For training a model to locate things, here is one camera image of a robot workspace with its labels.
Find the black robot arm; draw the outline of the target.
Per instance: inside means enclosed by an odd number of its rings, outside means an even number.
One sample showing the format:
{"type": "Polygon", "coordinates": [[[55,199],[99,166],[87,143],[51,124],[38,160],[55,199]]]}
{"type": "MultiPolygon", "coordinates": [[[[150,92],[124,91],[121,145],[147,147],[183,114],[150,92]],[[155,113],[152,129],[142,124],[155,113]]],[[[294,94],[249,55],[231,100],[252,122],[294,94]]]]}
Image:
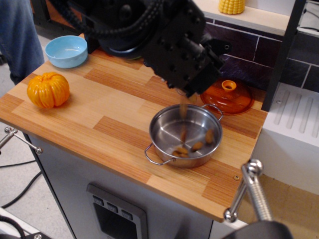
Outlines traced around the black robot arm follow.
{"type": "Polygon", "coordinates": [[[229,42],[205,32],[203,12],[191,0],[54,0],[54,8],[110,55],[141,57],[147,67],[187,97],[219,77],[229,42]]]}

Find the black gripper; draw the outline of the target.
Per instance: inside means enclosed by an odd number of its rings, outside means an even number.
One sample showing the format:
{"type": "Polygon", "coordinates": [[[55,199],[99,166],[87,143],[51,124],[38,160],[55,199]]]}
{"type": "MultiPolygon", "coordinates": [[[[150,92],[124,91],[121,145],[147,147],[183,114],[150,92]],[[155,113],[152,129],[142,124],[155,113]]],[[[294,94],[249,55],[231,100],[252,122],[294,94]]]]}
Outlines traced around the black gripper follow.
{"type": "Polygon", "coordinates": [[[204,93],[220,76],[221,55],[232,51],[230,42],[205,33],[203,12],[194,4],[183,4],[168,12],[143,49],[144,64],[163,78],[169,88],[187,97],[204,93]]]}

